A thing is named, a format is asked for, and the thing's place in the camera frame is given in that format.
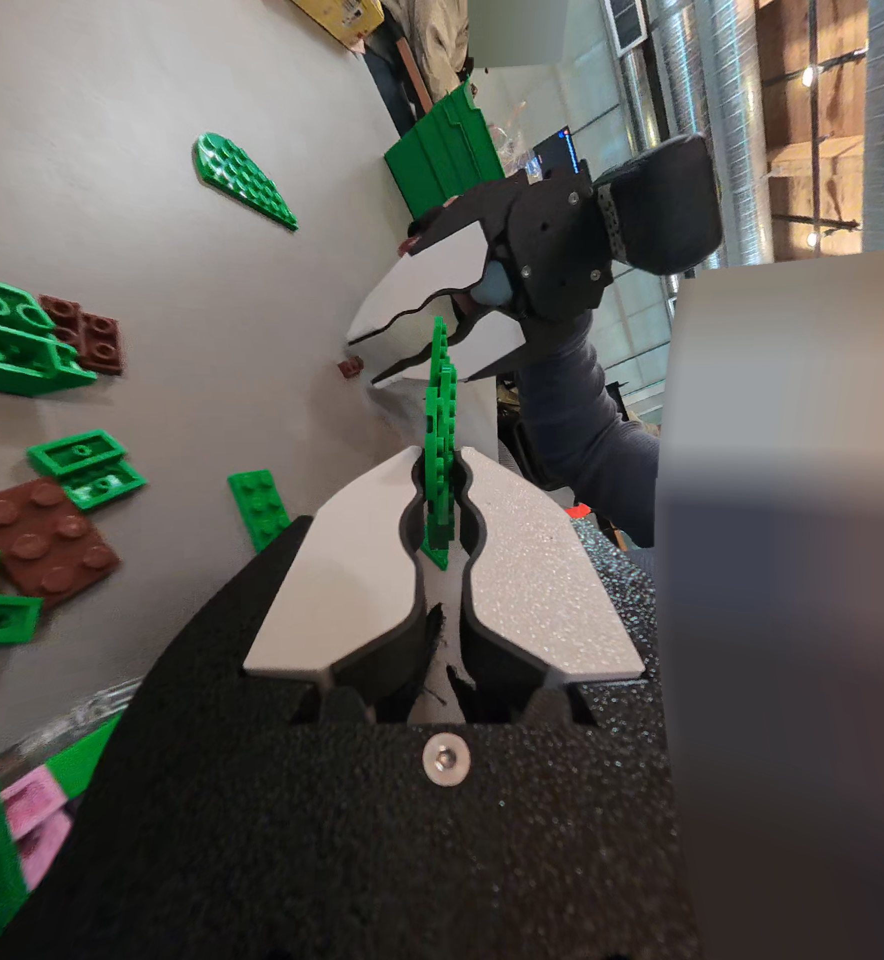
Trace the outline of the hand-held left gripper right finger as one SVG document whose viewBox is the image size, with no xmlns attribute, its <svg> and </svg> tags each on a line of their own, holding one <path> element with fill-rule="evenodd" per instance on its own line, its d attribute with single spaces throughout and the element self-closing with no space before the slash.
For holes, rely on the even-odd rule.
<svg viewBox="0 0 884 960">
<path fill-rule="evenodd" d="M 540 686 L 623 682 L 644 664 L 568 513 L 527 479 L 471 446 L 456 453 L 460 484 L 462 613 L 483 665 L 463 648 L 464 666 L 484 684 Z"/>
</svg>

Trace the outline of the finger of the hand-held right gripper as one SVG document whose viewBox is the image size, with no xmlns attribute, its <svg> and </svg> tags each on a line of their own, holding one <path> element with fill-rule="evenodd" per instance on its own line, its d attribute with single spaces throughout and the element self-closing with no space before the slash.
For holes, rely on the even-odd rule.
<svg viewBox="0 0 884 960">
<path fill-rule="evenodd" d="M 474 221 L 418 253 L 405 254 L 364 297 L 350 323 L 347 344 L 381 334 L 441 294 L 476 286 L 484 278 L 488 251 L 484 227 Z"/>
<path fill-rule="evenodd" d="M 392 369 L 375 376 L 376 389 L 385 389 L 402 380 L 429 381 L 434 366 L 443 358 L 454 366 L 461 381 L 495 377 L 510 356 L 528 345 L 520 323 L 500 310 L 490 310 L 478 318 L 460 340 L 449 339 L 445 348 L 428 347 L 422 359 L 406 359 Z"/>
</svg>

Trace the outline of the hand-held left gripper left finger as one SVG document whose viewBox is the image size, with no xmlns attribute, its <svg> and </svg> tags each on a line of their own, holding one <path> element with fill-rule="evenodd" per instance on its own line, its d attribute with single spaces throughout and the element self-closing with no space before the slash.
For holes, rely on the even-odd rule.
<svg viewBox="0 0 884 960">
<path fill-rule="evenodd" d="M 245 657 L 248 675 L 391 695 L 424 653 L 424 454 L 410 446 L 317 511 Z"/>
</svg>

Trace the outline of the green lego plate assembly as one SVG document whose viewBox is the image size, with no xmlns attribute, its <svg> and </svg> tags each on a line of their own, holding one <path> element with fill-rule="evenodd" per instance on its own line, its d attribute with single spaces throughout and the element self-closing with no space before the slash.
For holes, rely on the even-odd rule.
<svg viewBox="0 0 884 960">
<path fill-rule="evenodd" d="M 444 319 L 436 317 L 425 391 L 424 495 L 422 551 L 446 571 L 449 546 L 455 537 L 455 495 L 452 466 L 456 451 L 458 371 L 449 355 Z"/>
</svg>

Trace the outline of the person's right forearm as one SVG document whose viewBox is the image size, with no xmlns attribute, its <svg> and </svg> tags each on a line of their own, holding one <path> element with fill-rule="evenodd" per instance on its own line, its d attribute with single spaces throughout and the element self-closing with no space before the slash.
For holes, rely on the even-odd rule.
<svg viewBox="0 0 884 960">
<path fill-rule="evenodd" d="M 655 544 L 660 441 L 624 420 L 584 311 L 571 336 L 516 374 L 520 418 L 546 471 L 641 549 Z"/>
</svg>

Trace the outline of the green rectangular lego plate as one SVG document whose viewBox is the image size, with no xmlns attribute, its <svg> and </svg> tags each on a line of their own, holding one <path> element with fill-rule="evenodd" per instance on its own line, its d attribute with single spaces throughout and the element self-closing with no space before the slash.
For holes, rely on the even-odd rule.
<svg viewBox="0 0 884 960">
<path fill-rule="evenodd" d="M 264 551 L 292 524 L 269 469 L 228 476 L 235 505 L 256 553 Z"/>
</svg>

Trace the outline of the green rounded wedge lego plate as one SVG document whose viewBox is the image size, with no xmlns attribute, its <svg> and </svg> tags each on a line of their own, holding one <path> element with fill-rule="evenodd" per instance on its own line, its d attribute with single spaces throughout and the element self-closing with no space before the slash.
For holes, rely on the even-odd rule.
<svg viewBox="0 0 884 960">
<path fill-rule="evenodd" d="M 196 175 L 206 186 L 240 202 L 295 233 L 299 222 L 274 181 L 234 141 L 214 132 L 193 144 Z"/>
</svg>

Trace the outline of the yellow lego box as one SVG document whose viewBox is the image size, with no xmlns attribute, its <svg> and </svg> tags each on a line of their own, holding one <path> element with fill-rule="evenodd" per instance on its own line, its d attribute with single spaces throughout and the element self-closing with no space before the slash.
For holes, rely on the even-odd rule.
<svg viewBox="0 0 884 960">
<path fill-rule="evenodd" d="M 364 43 L 385 22 L 380 1 L 292 1 L 292 4 L 348 49 Z"/>
</svg>

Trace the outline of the brown square lego plate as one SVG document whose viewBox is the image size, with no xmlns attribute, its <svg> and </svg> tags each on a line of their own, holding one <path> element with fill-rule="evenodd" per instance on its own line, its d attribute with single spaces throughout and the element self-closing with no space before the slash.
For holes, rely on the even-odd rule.
<svg viewBox="0 0 884 960">
<path fill-rule="evenodd" d="M 55 480 L 41 477 L 0 490 L 0 568 L 42 610 L 113 574 L 121 557 Z"/>
</svg>

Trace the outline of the green flat lego plate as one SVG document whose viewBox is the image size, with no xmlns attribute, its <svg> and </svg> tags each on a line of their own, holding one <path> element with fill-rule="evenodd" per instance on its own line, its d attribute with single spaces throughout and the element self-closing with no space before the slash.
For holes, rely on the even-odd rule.
<svg viewBox="0 0 884 960">
<path fill-rule="evenodd" d="M 88 789 L 106 745 L 122 717 L 122 712 L 112 715 L 94 731 L 55 753 L 44 763 L 66 800 L 75 800 Z"/>
</svg>

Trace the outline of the dark brown small lego plate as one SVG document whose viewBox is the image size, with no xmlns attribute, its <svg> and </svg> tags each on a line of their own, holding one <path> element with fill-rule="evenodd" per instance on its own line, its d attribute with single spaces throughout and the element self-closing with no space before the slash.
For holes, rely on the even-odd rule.
<svg viewBox="0 0 884 960">
<path fill-rule="evenodd" d="M 114 318 L 52 295 L 41 295 L 38 303 L 54 325 L 54 336 L 76 350 L 77 363 L 84 370 L 111 377 L 125 373 L 124 343 Z"/>
</svg>

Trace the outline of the pink lego pieces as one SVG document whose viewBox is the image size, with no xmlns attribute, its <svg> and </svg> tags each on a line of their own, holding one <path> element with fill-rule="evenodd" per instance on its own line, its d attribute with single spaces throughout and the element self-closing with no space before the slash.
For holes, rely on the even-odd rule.
<svg viewBox="0 0 884 960">
<path fill-rule="evenodd" d="M 32 892 L 51 869 L 74 824 L 65 810 L 68 797 L 43 764 L 3 788 L 0 798 L 26 889 Z"/>
</svg>

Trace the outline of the green sloped lego brick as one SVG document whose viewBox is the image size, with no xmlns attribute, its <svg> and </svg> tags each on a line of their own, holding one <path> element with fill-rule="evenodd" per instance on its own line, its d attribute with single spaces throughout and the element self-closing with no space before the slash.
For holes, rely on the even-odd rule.
<svg viewBox="0 0 884 960">
<path fill-rule="evenodd" d="M 48 336 L 0 326 L 0 392 L 34 398 L 87 386 L 98 375 L 77 361 L 77 351 Z"/>
</svg>

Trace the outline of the computer monitor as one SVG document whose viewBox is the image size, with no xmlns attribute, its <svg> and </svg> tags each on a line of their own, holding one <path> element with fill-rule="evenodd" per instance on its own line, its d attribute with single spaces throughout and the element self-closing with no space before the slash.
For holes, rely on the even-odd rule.
<svg viewBox="0 0 884 960">
<path fill-rule="evenodd" d="M 535 183 L 580 172 L 589 173 L 588 162 L 579 157 L 568 126 L 544 138 L 532 149 L 530 174 Z"/>
</svg>

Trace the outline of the green plastic crate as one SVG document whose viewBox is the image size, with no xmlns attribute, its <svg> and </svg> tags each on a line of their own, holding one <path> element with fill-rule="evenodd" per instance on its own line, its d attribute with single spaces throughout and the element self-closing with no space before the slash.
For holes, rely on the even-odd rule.
<svg viewBox="0 0 884 960">
<path fill-rule="evenodd" d="M 505 177 L 468 80 L 384 154 L 413 219 L 482 183 Z"/>
</svg>

